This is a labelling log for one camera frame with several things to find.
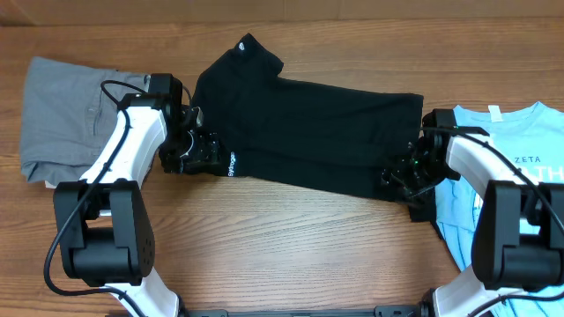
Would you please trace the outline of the black t-shirt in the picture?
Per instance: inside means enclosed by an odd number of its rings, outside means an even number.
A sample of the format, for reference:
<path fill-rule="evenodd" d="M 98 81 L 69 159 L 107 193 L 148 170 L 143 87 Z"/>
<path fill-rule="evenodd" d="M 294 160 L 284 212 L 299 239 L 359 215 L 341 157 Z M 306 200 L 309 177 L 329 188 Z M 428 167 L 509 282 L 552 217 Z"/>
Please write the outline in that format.
<path fill-rule="evenodd" d="M 396 200 L 382 174 L 417 140 L 423 96 L 286 79 L 283 67 L 246 34 L 199 76 L 192 104 L 226 147 L 223 174 Z"/>

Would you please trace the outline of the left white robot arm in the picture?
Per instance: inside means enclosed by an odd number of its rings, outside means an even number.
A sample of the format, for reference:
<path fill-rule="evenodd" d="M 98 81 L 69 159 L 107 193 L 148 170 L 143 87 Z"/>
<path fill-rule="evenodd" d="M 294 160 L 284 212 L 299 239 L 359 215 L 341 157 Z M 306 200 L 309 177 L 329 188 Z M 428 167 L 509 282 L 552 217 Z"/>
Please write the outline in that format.
<path fill-rule="evenodd" d="M 43 266 L 46 286 L 65 297 L 114 296 L 131 316 L 186 316 L 182 297 L 154 267 L 155 237 L 141 187 L 159 158 L 167 173 L 221 175 L 229 159 L 203 112 L 171 74 L 152 74 L 147 88 L 128 85 L 117 124 L 101 155 L 77 181 L 53 196 L 57 234 Z"/>

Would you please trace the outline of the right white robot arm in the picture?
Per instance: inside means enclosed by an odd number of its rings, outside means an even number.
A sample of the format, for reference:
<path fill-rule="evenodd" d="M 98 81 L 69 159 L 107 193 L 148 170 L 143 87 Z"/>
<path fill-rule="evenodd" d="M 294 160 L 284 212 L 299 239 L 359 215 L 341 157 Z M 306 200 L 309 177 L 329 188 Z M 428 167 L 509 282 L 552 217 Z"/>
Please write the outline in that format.
<path fill-rule="evenodd" d="M 418 304 L 378 306 L 375 315 L 482 316 L 511 299 L 543 301 L 539 291 L 563 284 L 562 185 L 526 176 L 484 129 L 458 125 L 451 110 L 426 114 L 420 130 L 382 182 L 417 208 L 441 181 L 466 179 L 483 200 L 471 266 Z"/>

